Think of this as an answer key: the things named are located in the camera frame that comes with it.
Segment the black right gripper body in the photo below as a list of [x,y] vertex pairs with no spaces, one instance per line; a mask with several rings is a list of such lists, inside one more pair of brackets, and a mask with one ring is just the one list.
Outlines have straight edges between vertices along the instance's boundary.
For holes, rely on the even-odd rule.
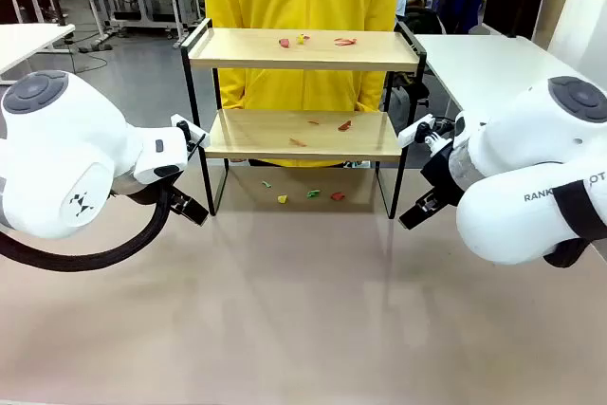
[[449,163],[452,151],[453,146],[450,142],[434,154],[421,169],[421,174],[432,186],[424,195],[428,200],[440,204],[458,204],[464,195],[464,190],[451,176]]

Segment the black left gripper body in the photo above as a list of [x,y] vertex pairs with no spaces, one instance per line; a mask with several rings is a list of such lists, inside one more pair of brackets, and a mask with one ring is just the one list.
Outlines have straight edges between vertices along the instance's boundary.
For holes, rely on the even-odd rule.
[[169,197],[171,211],[178,215],[185,215],[191,198],[173,185],[165,186],[164,191]]

